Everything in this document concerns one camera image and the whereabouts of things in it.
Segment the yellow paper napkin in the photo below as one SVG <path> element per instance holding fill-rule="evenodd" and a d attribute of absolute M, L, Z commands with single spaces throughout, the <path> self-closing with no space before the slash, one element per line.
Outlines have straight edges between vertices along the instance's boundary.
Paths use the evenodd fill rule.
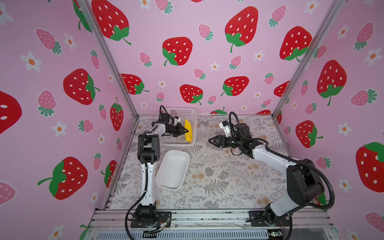
<path fill-rule="evenodd" d="M 185 139 L 187 142 L 191 143 L 193 141 L 193 131 L 192 124 L 188 119 L 185 119 L 185 129 L 188 131 L 185 133 Z"/>

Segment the white plastic tray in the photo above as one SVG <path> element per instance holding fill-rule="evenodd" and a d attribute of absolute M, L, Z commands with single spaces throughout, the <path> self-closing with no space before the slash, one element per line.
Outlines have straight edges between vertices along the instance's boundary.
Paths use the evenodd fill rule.
<path fill-rule="evenodd" d="M 157 187 L 169 192 L 178 192 L 184 184 L 190 159 L 186 152 L 167 151 L 155 177 Z"/>

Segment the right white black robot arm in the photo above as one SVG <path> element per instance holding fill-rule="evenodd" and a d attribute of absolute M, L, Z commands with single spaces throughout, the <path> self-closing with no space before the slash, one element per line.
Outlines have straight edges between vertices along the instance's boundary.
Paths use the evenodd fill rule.
<path fill-rule="evenodd" d="M 267 224 L 276 224 L 282 216 L 304 208 L 324 193 L 321 176 L 312 161 L 295 160 L 273 151 L 268 141 L 252 138 L 245 123 L 233 125 L 224 121 L 220 128 L 225 134 L 209 139 L 210 144 L 217 148 L 237 148 L 241 154 L 271 166 L 287 179 L 286 193 L 265 207 L 263 220 Z"/>

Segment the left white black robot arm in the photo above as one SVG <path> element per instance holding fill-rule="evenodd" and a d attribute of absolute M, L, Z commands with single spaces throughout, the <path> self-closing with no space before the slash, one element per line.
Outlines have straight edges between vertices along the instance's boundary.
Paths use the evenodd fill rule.
<path fill-rule="evenodd" d="M 154 224 L 157 217 L 155 191 L 155 170 L 161 156 L 160 138 L 163 135 L 174 138 L 189 132 L 181 124 L 179 117 L 172 117 L 164 112 L 152 123 L 152 129 L 138 136 L 138 160 L 142 167 L 142 196 L 140 197 L 134 216 L 141 223 Z"/>

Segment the white perforated plastic basket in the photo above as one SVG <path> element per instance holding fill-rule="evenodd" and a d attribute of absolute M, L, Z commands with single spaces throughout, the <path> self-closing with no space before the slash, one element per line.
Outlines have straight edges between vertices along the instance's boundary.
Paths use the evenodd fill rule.
<path fill-rule="evenodd" d="M 167 148 L 176 148 L 176 149 L 189 149 L 194 146 L 196 142 L 197 135 L 197 110 L 193 108 L 181 108 L 181 107 L 170 107 L 165 108 L 161 106 L 160 113 L 170 114 L 172 117 L 178 116 L 181 119 L 180 124 L 185 127 L 185 119 L 188 119 L 192 124 L 193 131 L 193 141 L 191 143 L 187 142 L 185 135 L 179 137 L 173 136 L 162 136 L 165 132 L 165 126 L 158 123 L 157 121 L 152 122 L 153 131 L 155 135 L 160 137 L 160 145 Z"/>

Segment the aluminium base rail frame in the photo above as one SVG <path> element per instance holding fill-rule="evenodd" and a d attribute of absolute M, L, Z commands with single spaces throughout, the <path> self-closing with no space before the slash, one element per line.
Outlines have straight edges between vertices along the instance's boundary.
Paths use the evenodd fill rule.
<path fill-rule="evenodd" d="M 340 240 L 328 214 L 302 209 L 275 226 L 261 220 L 261 210 L 172 210 L 171 223 L 126 231 L 126 211 L 95 211 L 82 240 Z"/>

